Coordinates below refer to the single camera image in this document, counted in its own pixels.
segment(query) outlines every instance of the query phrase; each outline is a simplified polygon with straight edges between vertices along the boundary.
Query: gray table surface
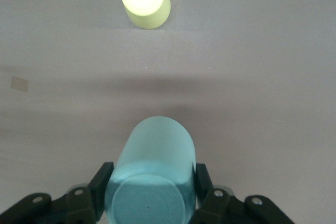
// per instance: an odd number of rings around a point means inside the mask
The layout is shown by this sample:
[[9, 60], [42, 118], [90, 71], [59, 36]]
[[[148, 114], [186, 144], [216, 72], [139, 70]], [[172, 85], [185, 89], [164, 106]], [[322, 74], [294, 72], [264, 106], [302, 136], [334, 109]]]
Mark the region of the gray table surface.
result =
[[121, 0], [0, 0], [0, 212], [87, 183], [165, 115], [214, 184], [334, 223], [336, 0], [171, 4], [145, 30]]

